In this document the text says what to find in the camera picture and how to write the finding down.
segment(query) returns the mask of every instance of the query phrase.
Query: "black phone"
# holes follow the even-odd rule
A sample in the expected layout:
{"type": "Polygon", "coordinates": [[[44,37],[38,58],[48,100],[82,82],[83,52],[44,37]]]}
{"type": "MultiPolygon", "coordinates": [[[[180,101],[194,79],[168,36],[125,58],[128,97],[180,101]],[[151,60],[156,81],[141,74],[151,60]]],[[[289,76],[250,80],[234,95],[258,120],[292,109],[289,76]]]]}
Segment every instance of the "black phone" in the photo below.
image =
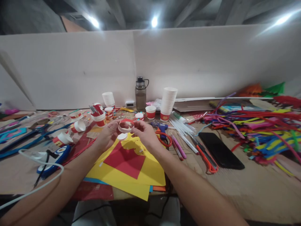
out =
{"type": "Polygon", "coordinates": [[[198,134],[216,163],[223,168],[242,170],[245,166],[214,133],[198,134]]]}

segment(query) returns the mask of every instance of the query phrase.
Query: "water bottle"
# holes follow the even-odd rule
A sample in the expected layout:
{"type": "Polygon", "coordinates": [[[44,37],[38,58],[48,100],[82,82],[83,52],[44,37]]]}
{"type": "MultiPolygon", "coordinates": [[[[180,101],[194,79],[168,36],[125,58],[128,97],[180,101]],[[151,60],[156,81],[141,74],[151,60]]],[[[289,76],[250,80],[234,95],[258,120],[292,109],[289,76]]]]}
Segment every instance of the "water bottle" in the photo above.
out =
{"type": "Polygon", "coordinates": [[[138,77],[135,87],[136,95],[136,107],[137,111],[145,111],[146,107],[146,88],[148,87],[150,81],[148,79],[143,80],[142,77],[138,77]]]}

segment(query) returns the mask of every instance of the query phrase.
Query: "bottle handle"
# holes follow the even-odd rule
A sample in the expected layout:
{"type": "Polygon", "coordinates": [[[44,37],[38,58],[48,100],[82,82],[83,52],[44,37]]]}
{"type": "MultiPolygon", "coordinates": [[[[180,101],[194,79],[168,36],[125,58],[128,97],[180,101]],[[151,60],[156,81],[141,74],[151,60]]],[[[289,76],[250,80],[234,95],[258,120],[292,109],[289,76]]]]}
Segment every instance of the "bottle handle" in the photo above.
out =
{"type": "Polygon", "coordinates": [[[150,84],[150,81],[149,81],[149,79],[144,79],[144,81],[145,80],[147,80],[148,81],[148,83],[147,83],[147,86],[145,87],[145,88],[147,88],[148,87],[148,85],[150,84]]]}

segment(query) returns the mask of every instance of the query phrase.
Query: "hand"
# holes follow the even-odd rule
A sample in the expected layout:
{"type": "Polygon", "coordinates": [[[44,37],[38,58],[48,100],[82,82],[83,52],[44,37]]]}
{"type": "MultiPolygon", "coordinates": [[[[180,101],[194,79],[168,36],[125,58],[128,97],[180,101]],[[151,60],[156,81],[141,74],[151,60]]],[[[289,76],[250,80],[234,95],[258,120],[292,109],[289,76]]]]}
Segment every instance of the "hand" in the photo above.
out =
{"type": "Polygon", "coordinates": [[[119,122],[120,120],[113,120],[108,123],[94,142],[93,146],[100,150],[101,154],[108,150],[114,144],[118,135],[121,134],[118,130],[119,122]]]}
{"type": "Polygon", "coordinates": [[[132,128],[132,137],[139,137],[143,145],[149,152],[153,152],[154,150],[159,149],[161,147],[161,143],[158,140],[153,127],[144,121],[137,120],[134,121],[134,126],[132,128]]]}

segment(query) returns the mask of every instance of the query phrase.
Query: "glue stick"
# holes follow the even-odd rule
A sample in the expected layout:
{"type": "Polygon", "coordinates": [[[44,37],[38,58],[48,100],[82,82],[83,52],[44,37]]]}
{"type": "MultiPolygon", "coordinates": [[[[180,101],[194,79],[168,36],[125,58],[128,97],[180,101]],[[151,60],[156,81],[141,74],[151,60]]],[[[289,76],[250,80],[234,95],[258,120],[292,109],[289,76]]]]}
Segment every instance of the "glue stick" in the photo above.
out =
{"type": "Polygon", "coordinates": [[[181,123],[187,123],[187,120],[184,119],[181,115],[179,115],[178,113],[176,113],[175,111],[172,111],[172,114],[181,122],[181,123]]]}

